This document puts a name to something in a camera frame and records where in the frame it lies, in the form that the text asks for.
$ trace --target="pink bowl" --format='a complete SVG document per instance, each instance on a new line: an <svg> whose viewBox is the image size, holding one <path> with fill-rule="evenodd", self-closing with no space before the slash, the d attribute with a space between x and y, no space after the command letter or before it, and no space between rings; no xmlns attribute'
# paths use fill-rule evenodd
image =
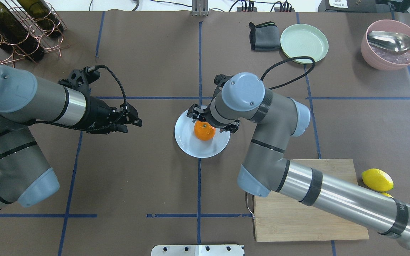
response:
<svg viewBox="0 0 410 256"><path fill-rule="evenodd" d="M380 20L380 21L376 21L373 24L371 24L368 27L368 29L366 29L366 33L363 35L363 40L362 40L362 45L361 45L363 59L365 59L365 61L370 66L372 66L373 68L379 69L379 70L398 70L398 69L404 68L405 66L410 65L410 62L406 64L392 63L392 62L389 62L388 60L384 60L382 57L377 55L369 46L368 39L366 38L369 32L373 30L397 32L397 33L407 34L408 36L410 36L410 27L404 23L401 23L400 21Z"/></svg>

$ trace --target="lemon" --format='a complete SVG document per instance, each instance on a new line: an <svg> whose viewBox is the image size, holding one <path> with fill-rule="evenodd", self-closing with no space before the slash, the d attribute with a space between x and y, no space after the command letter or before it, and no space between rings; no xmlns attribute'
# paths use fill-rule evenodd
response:
<svg viewBox="0 0 410 256"><path fill-rule="evenodd" d="M379 169L369 169L362 173L363 183L370 189L385 192L393 188L392 178Z"/></svg>
<svg viewBox="0 0 410 256"><path fill-rule="evenodd" d="M384 196L388 196L388 197L393 198L393 196L391 196L390 194L387 194L387 193L385 193L385 192L381 192L381 194L383 194Z"/></svg>

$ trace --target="white ceramic plate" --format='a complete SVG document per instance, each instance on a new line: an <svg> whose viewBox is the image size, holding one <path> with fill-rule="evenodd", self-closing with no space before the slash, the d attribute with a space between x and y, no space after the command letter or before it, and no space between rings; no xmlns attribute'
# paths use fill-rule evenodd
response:
<svg viewBox="0 0 410 256"><path fill-rule="evenodd" d="M207 158L217 155L229 142L230 132L220 133L216 129L215 136L208 141L201 141L194 135L194 124L192 118L186 116L187 110L178 118L175 124L175 139L178 146L188 155L197 158Z"/></svg>
<svg viewBox="0 0 410 256"><path fill-rule="evenodd" d="M315 62L322 60L328 52L328 40L325 35L311 25L294 24L281 34L281 49L287 57L309 56ZM311 60L294 60L296 63L311 64Z"/></svg>

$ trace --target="blue joint cover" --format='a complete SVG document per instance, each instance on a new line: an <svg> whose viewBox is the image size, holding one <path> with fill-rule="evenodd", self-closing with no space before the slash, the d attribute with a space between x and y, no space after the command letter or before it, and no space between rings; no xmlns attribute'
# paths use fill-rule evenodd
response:
<svg viewBox="0 0 410 256"><path fill-rule="evenodd" d="M37 178L18 198L18 203L23 207L33 206L56 193L60 188L53 168L49 168Z"/></svg>
<svg viewBox="0 0 410 256"><path fill-rule="evenodd" d="M270 190L254 178L243 165L241 165L236 181L242 190L255 196L267 197L268 193L270 193Z"/></svg>
<svg viewBox="0 0 410 256"><path fill-rule="evenodd" d="M222 100L231 109L238 112L253 110L265 97L265 86L254 74L244 72L234 75L224 84Z"/></svg>
<svg viewBox="0 0 410 256"><path fill-rule="evenodd" d="M36 77L26 70L0 65L0 112L16 112L33 99L37 92Z"/></svg>
<svg viewBox="0 0 410 256"><path fill-rule="evenodd" d="M306 107L305 105L296 102L292 98L291 100L293 100L293 102L295 103L296 115L297 115L296 128L291 136L298 137L305 132L306 128L308 128L309 121L311 120L311 112L309 111L309 108Z"/></svg>

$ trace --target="black cloth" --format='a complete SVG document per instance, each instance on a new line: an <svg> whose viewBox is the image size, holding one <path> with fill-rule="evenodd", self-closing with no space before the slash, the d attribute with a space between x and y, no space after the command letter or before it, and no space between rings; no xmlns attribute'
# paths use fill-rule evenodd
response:
<svg viewBox="0 0 410 256"><path fill-rule="evenodd" d="M281 48L278 26L273 21L267 21L259 25L250 22L249 28L251 28L249 33L251 50L269 52Z"/></svg>

